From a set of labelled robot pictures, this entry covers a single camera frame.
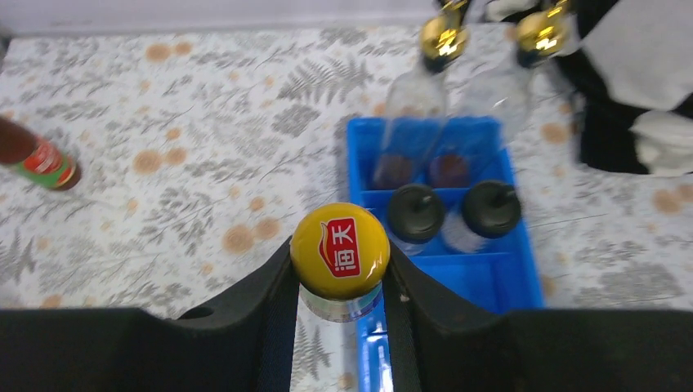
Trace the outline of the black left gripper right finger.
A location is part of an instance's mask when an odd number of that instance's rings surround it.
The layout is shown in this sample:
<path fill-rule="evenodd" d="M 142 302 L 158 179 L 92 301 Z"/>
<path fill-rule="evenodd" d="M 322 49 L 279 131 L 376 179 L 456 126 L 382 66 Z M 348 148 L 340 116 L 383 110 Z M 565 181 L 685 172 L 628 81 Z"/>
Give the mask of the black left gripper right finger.
<path fill-rule="evenodd" d="M 684 310 L 492 314 L 391 251 L 382 281 L 397 391 L 689 391 Z"/>

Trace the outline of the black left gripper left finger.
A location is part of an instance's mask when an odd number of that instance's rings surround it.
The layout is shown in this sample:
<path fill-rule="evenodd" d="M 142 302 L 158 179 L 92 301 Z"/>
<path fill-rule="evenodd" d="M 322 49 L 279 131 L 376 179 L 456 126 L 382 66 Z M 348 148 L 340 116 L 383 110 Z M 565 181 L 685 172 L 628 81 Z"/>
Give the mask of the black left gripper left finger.
<path fill-rule="evenodd" d="M 287 391 L 298 280 L 282 244 L 180 318 L 136 308 L 4 310 L 4 391 Z"/>

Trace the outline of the black lid spice jar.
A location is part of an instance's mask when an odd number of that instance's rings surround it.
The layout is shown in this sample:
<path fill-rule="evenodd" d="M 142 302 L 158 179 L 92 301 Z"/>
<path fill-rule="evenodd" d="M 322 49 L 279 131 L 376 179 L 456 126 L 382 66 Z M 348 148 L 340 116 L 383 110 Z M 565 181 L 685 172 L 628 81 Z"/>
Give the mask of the black lid spice jar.
<path fill-rule="evenodd" d="M 407 184 L 387 203 L 385 224 L 391 241 L 407 256 L 416 256 L 438 235 L 446 208 L 433 188 Z"/>
<path fill-rule="evenodd" d="M 441 237 L 455 252 L 474 254 L 507 236 L 521 220 L 516 188 L 499 180 L 473 185 L 445 215 Z"/>

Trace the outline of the blue plastic divided bin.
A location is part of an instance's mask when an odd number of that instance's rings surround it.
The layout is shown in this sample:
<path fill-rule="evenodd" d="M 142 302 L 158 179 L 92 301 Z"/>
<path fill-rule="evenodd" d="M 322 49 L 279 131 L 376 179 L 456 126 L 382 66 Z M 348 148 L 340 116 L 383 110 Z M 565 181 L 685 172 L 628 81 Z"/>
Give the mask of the blue plastic divided bin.
<path fill-rule="evenodd" d="M 349 192 L 352 203 L 372 212 L 385 224 L 392 190 L 370 185 L 384 132 L 381 118 L 354 118 L 346 126 Z M 440 140 L 441 154 L 457 152 L 468 160 L 471 183 L 500 180 L 514 183 L 513 168 L 492 118 L 452 118 Z M 467 254 L 445 246 L 434 237 L 412 262 L 426 274 L 473 304 L 492 313 L 542 308 L 543 295 L 534 263 L 530 237 L 523 221 L 505 237 L 489 241 Z M 391 391 L 391 365 L 383 304 L 357 323 L 359 389 Z"/>

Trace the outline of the glass oil bottle gold spout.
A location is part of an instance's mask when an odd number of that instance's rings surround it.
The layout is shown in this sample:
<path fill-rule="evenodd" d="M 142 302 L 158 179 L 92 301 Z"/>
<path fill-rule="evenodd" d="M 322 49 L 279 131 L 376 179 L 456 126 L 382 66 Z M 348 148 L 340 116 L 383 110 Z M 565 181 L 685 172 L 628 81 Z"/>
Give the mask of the glass oil bottle gold spout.
<path fill-rule="evenodd" d="M 446 70 L 467 45 L 463 18 L 468 8 L 468 1 L 443 1 L 438 16 L 420 28 L 417 62 L 387 93 L 374 189 L 396 189 L 422 174 L 447 121 Z"/>

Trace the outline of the brown sauce bottle yellow cap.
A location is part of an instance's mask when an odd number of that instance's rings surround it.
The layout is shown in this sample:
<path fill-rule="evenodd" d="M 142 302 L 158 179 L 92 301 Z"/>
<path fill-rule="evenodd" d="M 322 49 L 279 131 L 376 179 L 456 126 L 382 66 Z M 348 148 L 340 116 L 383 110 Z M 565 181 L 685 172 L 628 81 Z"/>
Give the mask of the brown sauce bottle yellow cap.
<path fill-rule="evenodd" d="M 1 117 L 1 165 L 36 185 L 72 189 L 82 178 L 78 162 L 48 139 Z"/>

